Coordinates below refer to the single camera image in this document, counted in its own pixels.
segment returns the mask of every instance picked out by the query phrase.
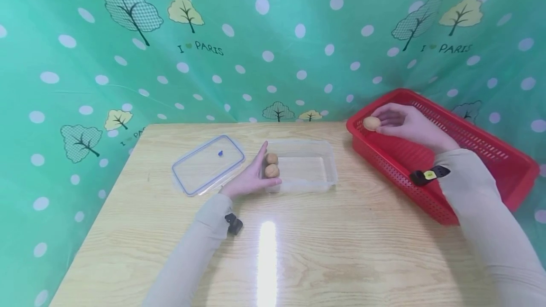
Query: wood grain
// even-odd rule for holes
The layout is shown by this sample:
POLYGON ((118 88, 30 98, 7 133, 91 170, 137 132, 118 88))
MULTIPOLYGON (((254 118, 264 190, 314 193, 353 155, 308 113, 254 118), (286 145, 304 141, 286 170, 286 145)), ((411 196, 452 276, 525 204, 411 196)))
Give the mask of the wood grain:
POLYGON ((325 139, 339 181, 238 200, 245 227, 213 257, 194 306, 494 306, 460 229, 436 224, 353 152, 344 123, 273 123, 147 127, 52 307, 140 306, 210 195, 184 196, 170 167, 222 133, 247 162, 267 138, 325 139))

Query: sleeve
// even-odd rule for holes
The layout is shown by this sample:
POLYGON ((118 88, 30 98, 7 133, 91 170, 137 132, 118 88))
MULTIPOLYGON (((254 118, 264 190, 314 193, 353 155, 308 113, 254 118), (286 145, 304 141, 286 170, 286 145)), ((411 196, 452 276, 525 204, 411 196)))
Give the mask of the sleeve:
POLYGON ((214 195, 195 215, 154 284, 143 307, 189 307, 199 281, 220 243, 227 237, 233 202, 224 195, 214 195))
POLYGON ((457 149, 436 156, 435 165, 451 170, 438 179, 440 187, 493 280, 499 306, 546 306, 546 272, 485 164, 474 152, 457 149))

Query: polka dot fabric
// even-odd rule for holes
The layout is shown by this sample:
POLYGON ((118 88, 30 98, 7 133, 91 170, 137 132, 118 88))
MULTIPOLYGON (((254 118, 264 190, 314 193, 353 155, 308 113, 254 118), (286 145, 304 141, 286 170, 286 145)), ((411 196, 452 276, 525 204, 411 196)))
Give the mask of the polka dot fabric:
POLYGON ((0 305, 49 305, 148 124, 342 121, 398 87, 541 165, 515 216, 546 263, 542 1, 2 0, 0 305))

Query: clear plastic lid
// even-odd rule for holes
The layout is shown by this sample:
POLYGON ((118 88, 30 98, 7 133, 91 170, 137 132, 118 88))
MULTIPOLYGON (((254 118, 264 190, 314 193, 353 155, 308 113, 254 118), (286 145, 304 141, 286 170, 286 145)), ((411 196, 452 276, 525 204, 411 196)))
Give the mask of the clear plastic lid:
POLYGON ((220 135, 177 160, 173 174, 177 184, 191 197, 222 185, 244 160, 240 146, 227 135, 220 135))

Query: red basket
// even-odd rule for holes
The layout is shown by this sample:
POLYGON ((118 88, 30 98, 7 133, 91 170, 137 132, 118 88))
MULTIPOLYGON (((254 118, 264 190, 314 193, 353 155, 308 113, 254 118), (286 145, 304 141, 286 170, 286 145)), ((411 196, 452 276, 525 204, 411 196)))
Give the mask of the red basket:
POLYGON ((416 186, 410 180, 411 172, 433 166, 434 153, 416 143, 370 132, 363 127, 364 117, 389 102, 416 107, 461 147, 477 153, 495 178, 504 204, 510 211, 520 206, 538 176, 539 168, 534 160, 423 96, 407 89, 396 89, 352 116, 347 121, 347 129, 353 135, 355 151, 438 223, 459 224, 438 182, 416 186))

